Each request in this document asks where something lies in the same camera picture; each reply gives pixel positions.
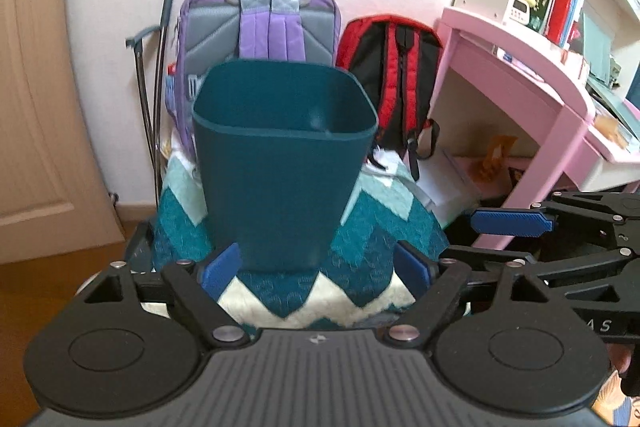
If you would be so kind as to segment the teal plastic trash bin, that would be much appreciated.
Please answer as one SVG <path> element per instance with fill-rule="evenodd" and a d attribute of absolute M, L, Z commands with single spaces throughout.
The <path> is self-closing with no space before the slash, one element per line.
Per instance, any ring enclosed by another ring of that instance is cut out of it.
<path fill-rule="evenodd" d="M 247 271 L 314 271 L 328 257 L 378 115 L 344 69 L 234 60 L 206 75 L 192 109 L 215 246 Z"/>

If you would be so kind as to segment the teal and cream quilt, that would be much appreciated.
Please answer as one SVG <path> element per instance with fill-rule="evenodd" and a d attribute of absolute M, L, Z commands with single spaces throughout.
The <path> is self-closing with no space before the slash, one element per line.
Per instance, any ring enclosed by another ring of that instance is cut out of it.
<path fill-rule="evenodd" d="M 448 245 L 431 211 L 410 190 L 408 168 L 379 150 L 385 172 L 366 170 L 352 191 L 318 269 L 266 273 L 239 269 L 218 303 L 250 332 L 267 329 L 341 329 L 390 317 L 414 298 L 394 270 L 394 248 L 406 241 L 436 260 Z M 181 150 L 168 160 L 160 194 L 152 258 L 154 270 L 179 259 L 201 261 L 215 248 L 205 219 L 204 192 L 193 161 Z"/>

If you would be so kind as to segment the pink desk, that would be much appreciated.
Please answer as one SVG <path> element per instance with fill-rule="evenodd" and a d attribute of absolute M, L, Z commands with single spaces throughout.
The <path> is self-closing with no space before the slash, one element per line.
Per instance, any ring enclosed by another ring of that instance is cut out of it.
<path fill-rule="evenodd" d="M 437 33 L 444 54 L 434 91 L 442 92 L 448 72 L 455 72 L 539 146 L 506 207 L 542 202 L 561 176 L 583 192 L 638 190 L 638 153 L 622 150 L 594 127 L 592 98 L 548 41 L 521 25 L 459 8 L 442 11 Z"/>

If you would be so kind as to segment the wooden door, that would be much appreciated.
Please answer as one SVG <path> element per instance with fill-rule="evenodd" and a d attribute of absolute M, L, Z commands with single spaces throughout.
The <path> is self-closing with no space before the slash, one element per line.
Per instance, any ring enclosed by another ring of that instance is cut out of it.
<path fill-rule="evenodd" d="M 81 113 L 65 0 L 1 0 L 1 260 L 121 240 Z"/>

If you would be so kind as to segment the red black backpack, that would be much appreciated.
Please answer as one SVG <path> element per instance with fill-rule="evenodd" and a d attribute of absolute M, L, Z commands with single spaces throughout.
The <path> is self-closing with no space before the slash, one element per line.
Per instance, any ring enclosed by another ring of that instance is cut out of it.
<path fill-rule="evenodd" d="M 390 14 L 352 20 L 338 45 L 337 66 L 356 77 L 378 114 L 372 147 L 407 158 L 415 180 L 439 139 L 430 110 L 441 55 L 431 27 Z"/>

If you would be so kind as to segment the purple grey backpack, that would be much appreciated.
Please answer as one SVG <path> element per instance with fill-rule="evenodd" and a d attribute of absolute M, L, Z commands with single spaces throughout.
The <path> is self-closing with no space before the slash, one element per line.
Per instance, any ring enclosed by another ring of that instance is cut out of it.
<path fill-rule="evenodd" d="M 184 0 L 165 95 L 183 154 L 195 157 L 192 106 L 212 67 L 235 58 L 333 65 L 341 27 L 334 0 Z"/>

